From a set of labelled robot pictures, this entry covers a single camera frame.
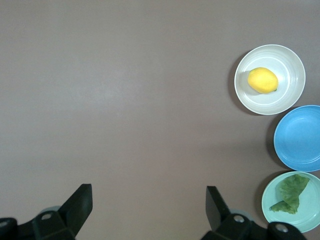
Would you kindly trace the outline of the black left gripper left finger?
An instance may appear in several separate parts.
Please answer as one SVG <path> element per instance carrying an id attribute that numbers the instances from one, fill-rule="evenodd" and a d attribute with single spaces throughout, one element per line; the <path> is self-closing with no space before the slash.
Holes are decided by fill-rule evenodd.
<path id="1" fill-rule="evenodd" d="M 42 210 L 30 221 L 18 224 L 13 217 L 0 219 L 2 240 L 75 240 L 93 210 L 91 184 L 82 184 L 62 206 Z"/>

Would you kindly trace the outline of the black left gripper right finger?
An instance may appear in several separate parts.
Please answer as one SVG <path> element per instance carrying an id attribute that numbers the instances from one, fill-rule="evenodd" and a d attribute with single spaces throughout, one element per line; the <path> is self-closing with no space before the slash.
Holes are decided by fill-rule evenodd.
<path id="1" fill-rule="evenodd" d="M 241 213 L 232 213 L 215 186 L 206 187 L 205 212 L 211 230 L 203 240 L 304 240 L 293 225 L 271 222 L 267 228 L 257 225 Z"/>

